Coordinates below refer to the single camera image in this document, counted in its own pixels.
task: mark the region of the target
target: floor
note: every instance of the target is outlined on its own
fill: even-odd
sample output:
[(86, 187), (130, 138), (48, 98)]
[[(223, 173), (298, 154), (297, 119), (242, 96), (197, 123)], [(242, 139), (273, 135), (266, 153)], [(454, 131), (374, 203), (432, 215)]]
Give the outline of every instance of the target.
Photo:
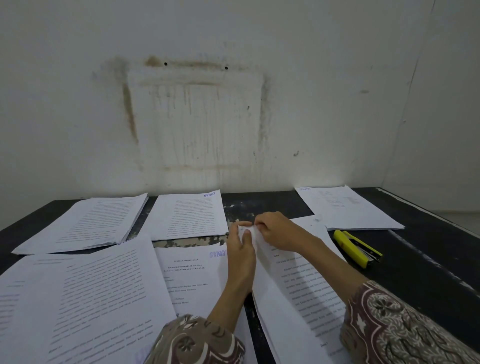
[(435, 212), (437, 215), (454, 222), (478, 235), (480, 235), (480, 212), (479, 213), (461, 213), (461, 212)]

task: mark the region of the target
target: person's left hand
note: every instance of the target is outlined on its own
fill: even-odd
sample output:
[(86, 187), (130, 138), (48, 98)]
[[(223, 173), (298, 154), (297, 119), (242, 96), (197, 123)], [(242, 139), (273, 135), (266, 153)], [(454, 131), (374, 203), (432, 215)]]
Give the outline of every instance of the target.
[(257, 258), (252, 245), (252, 234), (246, 230), (240, 242), (238, 226), (252, 226), (251, 222), (234, 222), (227, 239), (228, 279), (225, 289), (237, 291), (245, 297), (252, 291)]

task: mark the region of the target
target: printed document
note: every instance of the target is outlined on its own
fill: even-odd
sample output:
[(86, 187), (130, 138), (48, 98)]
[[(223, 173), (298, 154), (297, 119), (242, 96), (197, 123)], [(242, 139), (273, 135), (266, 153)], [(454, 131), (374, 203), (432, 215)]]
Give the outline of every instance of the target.
[(348, 186), (297, 187), (303, 201), (329, 230), (403, 229), (386, 213)]
[(228, 232), (220, 190), (206, 194), (162, 194), (140, 233), (152, 240), (172, 240)]
[(12, 253), (61, 253), (120, 244), (127, 238), (147, 198), (147, 194), (142, 194), (79, 201)]
[(143, 363), (176, 318), (152, 242), (31, 255), (0, 276), (5, 363)]
[[(227, 246), (155, 248), (165, 283), (177, 314), (207, 318), (218, 301), (228, 277)], [(234, 332), (245, 345), (245, 364), (256, 364), (245, 308)]]
[[(292, 221), (319, 236), (342, 257), (318, 216)], [(277, 364), (351, 363), (339, 339), (345, 304), (335, 291), (300, 254), (269, 245), (256, 227), (239, 232), (243, 234), (245, 229), (252, 232), (257, 247), (253, 282), (257, 314), (274, 357), (280, 361)]]

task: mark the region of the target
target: black tabletop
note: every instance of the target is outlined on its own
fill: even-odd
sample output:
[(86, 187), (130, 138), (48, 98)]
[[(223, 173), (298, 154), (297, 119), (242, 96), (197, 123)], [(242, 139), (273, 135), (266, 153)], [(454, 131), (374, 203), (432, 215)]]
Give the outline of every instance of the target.
[[(480, 352), (480, 239), (380, 189), (353, 190), (405, 225), (405, 229), (354, 232), (384, 257), (367, 270), (344, 254), (347, 261)], [(155, 199), (149, 198), (131, 235), (141, 228)], [(222, 200), (230, 221), (253, 221), (255, 215), (266, 211), (280, 211), (288, 218), (312, 214), (295, 191), (222, 194)], [(0, 231), (0, 273), (20, 259), (10, 253), (15, 247), (75, 202), (77, 200), (52, 201)], [(258, 362), (274, 363), (251, 296), (245, 301), (245, 309)]]

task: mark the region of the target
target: sleeve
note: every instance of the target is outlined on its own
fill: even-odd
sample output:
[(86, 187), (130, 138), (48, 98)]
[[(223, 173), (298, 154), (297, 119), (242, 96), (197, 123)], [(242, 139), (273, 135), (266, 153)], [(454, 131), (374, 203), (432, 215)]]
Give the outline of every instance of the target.
[(232, 333), (199, 316), (183, 315), (166, 324), (144, 364), (241, 364), (245, 346)]
[(340, 340), (354, 363), (480, 363), (480, 355), (369, 281), (347, 304)]

